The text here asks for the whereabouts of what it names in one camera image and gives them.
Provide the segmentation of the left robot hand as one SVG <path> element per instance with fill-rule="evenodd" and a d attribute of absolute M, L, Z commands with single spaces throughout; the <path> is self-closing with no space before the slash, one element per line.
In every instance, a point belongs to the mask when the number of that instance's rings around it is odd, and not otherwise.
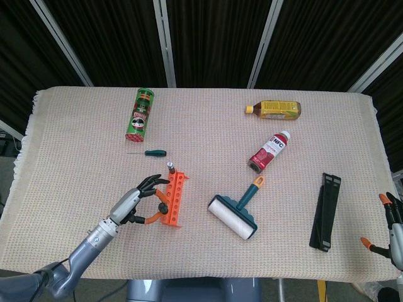
<path fill-rule="evenodd" d="M 117 225 L 127 222 L 149 225 L 168 214 L 168 199 L 156 186 L 170 184 L 169 180 L 162 179 L 160 174 L 146 177 L 137 187 L 129 190 L 110 211 L 109 218 Z M 144 218 L 136 215 L 136 207 L 142 198 L 157 196 L 160 200 L 158 211 L 152 217 Z"/>

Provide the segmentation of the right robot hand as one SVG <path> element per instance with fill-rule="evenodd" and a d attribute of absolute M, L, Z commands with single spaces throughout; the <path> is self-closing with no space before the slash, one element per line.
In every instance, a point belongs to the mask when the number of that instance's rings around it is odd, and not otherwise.
<path fill-rule="evenodd" d="M 365 237 L 361 237 L 360 241 L 369 251 L 390 259 L 391 263 L 402 271 L 402 201 L 390 192 L 380 193 L 378 197 L 385 209 L 389 231 L 388 248 L 378 247 Z"/>

